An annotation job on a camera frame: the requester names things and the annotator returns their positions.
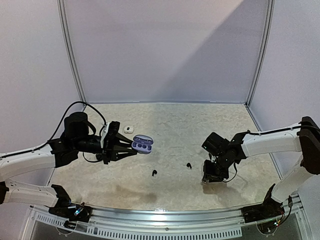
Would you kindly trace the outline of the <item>white earbud charging case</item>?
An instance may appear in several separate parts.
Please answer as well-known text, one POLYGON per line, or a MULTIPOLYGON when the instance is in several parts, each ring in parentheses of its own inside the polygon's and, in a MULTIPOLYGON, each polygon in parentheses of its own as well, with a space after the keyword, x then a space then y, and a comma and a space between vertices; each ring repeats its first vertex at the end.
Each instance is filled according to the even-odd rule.
POLYGON ((125 134, 132 134, 134 132, 135 128, 133 126, 125 126, 123 129, 123 132, 125 134))

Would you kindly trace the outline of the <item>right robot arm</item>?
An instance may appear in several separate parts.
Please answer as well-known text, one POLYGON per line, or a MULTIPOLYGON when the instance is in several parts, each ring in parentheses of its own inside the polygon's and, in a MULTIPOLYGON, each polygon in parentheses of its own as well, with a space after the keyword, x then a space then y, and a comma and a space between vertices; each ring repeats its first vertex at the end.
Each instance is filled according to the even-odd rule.
POLYGON ((309 116, 284 128, 240 132, 231 140, 212 132, 202 148, 209 154, 203 165, 203 183, 224 182, 229 178, 229 167, 249 157, 281 152, 301 154, 291 170, 269 189, 266 201, 258 208, 262 218, 269 218, 278 210, 278 204, 320 173, 320 129, 309 116))

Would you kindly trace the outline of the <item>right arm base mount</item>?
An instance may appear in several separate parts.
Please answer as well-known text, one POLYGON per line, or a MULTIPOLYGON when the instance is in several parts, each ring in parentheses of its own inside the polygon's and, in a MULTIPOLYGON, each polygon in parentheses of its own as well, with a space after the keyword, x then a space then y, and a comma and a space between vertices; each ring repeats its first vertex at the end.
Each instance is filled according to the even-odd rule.
POLYGON ((285 213, 282 203, 273 199, 264 200, 263 203, 242 207, 241 216, 245 223, 258 222, 282 216, 285 213))

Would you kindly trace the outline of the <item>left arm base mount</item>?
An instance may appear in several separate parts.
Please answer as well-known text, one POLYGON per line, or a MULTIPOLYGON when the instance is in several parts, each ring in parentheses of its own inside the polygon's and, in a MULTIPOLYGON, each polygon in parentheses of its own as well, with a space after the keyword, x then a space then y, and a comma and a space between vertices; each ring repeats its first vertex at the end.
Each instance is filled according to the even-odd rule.
POLYGON ((86 205, 84 202, 81 204, 72 203, 71 200, 58 200, 54 207, 50 207, 48 212, 52 215, 66 218, 70 222, 84 222, 88 223, 93 208, 86 205))

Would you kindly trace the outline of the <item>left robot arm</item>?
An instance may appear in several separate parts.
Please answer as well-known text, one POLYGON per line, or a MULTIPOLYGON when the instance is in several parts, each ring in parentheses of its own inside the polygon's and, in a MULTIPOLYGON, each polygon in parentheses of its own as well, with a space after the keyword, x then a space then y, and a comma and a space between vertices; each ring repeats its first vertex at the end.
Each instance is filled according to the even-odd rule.
POLYGON ((74 205, 60 185, 39 186, 16 182, 12 177, 40 169, 64 167, 78 159, 78 154, 97 154, 104 164, 136 155, 132 140, 118 131, 120 123, 112 121, 101 135, 84 112, 74 112, 64 119, 64 131, 59 138, 44 146, 0 157, 0 202, 26 203, 55 208, 63 217, 74 213, 74 205))

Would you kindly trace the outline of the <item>blue grey charging case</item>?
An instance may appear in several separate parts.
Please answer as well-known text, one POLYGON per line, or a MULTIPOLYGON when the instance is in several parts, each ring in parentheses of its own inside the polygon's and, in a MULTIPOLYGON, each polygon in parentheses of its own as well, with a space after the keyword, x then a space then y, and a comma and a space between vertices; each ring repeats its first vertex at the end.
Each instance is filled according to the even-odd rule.
POLYGON ((131 147, 140 154, 150 154, 152 152, 153 144, 154 140, 151 137, 137 134, 133 137, 131 147))

